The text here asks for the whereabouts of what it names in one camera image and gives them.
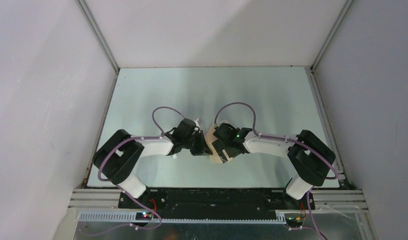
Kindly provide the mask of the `tan paper envelope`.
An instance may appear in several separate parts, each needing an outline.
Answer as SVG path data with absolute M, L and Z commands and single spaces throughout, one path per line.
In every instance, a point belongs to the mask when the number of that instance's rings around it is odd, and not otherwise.
M 208 145 L 211 154 L 210 160 L 215 164 L 224 164 L 231 162 L 233 157 L 230 157 L 225 148 L 223 147 L 222 143 L 219 139 L 214 135 L 216 132 L 216 128 L 219 126 L 218 123 L 213 123 L 207 133 L 204 135 L 204 139 L 206 144 Z

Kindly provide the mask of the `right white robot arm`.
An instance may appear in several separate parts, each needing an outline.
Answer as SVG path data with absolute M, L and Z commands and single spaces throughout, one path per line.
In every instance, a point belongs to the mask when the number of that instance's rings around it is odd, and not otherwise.
M 273 135 L 220 122 L 209 128 L 205 141 L 212 152 L 210 159 L 215 163 L 225 164 L 245 154 L 288 159 L 296 171 L 282 196 L 284 206 L 289 209 L 297 208 L 313 187 L 322 186 L 329 179 L 329 172 L 333 172 L 333 180 L 338 175 L 333 167 L 335 153 L 309 130 L 292 136 Z

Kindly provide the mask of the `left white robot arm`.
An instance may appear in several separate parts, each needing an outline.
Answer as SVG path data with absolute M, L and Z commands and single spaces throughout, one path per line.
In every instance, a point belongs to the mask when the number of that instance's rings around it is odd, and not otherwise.
M 137 208 L 150 202 L 147 186 L 133 174 L 138 160 L 148 156 L 173 156 L 183 149 L 192 156 L 210 156 L 203 130 L 197 122 L 183 119 L 177 127 L 158 136 L 132 136 L 126 130 L 117 130 L 94 154 L 93 165 L 102 182 L 110 182 L 131 196 Z

